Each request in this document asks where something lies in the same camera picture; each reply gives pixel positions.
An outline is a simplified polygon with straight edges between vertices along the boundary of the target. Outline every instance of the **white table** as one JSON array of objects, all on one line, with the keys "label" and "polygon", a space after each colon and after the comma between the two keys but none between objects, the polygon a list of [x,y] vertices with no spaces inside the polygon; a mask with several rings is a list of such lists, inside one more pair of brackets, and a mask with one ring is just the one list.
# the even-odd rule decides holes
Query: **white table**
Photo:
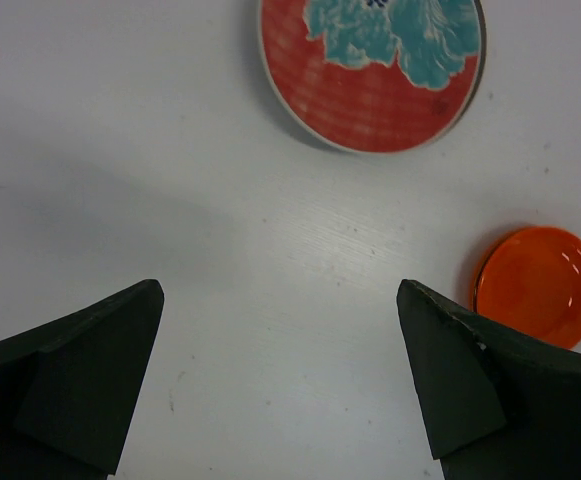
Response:
[{"label": "white table", "polygon": [[463,120],[363,157],[277,104],[254,0],[0,0],[0,339],[166,292],[119,478],[442,478],[399,282],[456,298],[506,228],[581,236],[581,1],[484,9]]}]

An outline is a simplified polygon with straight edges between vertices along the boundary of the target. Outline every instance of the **floral patterned plate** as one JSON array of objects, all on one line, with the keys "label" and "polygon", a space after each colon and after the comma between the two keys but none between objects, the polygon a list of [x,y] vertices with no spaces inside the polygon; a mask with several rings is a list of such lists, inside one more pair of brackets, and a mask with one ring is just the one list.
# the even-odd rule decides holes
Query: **floral patterned plate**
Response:
[{"label": "floral patterned plate", "polygon": [[279,99],[323,141],[399,152],[446,133],[485,64],[479,0],[261,0]]}]

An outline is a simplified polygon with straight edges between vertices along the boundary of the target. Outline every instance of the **flower design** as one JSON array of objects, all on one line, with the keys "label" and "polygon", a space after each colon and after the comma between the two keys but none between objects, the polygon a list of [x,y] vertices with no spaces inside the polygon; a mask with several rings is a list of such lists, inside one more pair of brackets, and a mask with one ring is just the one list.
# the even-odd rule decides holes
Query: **flower design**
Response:
[{"label": "flower design", "polygon": [[322,38],[325,60],[361,69],[399,67],[410,82],[445,88],[481,47],[474,0],[307,0],[308,38]]}]

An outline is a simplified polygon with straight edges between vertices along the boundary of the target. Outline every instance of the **small orange plate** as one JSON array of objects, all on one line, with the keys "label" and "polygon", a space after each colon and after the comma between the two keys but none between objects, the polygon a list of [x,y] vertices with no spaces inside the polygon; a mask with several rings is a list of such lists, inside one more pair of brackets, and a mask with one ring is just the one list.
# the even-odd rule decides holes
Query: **small orange plate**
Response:
[{"label": "small orange plate", "polygon": [[486,259],[474,309],[563,348],[581,340],[581,239],[554,227],[506,237]]}]

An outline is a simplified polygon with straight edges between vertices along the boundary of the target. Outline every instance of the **orange bowl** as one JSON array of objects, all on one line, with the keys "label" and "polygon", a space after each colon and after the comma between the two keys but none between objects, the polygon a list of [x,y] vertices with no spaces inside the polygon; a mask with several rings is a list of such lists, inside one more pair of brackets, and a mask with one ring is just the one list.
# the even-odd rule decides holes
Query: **orange bowl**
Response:
[{"label": "orange bowl", "polygon": [[563,348],[581,340],[581,239],[555,227],[504,237],[476,275],[474,310]]}]

